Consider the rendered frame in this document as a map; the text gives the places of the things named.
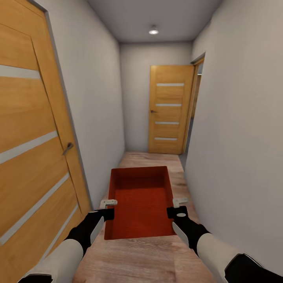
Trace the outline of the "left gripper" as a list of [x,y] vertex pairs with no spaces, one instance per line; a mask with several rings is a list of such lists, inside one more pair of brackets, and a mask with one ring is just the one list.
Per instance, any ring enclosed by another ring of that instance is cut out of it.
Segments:
[[101,211],[104,212],[106,216],[106,219],[104,222],[114,219],[114,209],[102,209]]

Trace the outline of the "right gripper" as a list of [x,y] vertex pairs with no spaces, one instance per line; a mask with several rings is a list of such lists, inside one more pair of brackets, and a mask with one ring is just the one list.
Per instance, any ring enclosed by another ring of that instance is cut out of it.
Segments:
[[187,214],[186,217],[189,217],[188,216],[188,212],[187,212],[187,207],[186,206],[179,206],[179,208],[174,208],[174,207],[167,208],[168,218],[169,219],[173,219],[174,218],[174,213],[176,211],[183,211],[185,214]]

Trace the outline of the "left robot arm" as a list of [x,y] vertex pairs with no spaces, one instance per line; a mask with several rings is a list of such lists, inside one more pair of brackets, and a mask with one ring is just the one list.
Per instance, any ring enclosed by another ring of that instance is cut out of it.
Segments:
[[68,237],[44,260],[31,268],[17,283],[71,283],[75,272],[92,245],[104,222],[114,219],[117,200],[102,200],[99,210],[91,211],[84,220],[72,228]]

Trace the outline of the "storage box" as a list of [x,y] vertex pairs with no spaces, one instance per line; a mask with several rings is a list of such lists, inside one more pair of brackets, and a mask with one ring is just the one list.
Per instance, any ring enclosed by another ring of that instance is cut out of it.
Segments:
[[167,208],[174,207],[166,166],[117,168],[111,172],[108,199],[118,201],[106,221],[104,240],[177,235]]

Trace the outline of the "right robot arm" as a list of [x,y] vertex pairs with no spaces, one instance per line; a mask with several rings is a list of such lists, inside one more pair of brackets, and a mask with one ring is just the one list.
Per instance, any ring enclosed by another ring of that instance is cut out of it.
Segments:
[[283,283],[283,277],[270,272],[253,256],[220,240],[204,225],[190,220],[186,206],[188,198],[173,199],[167,208],[175,233],[195,251],[219,283]]

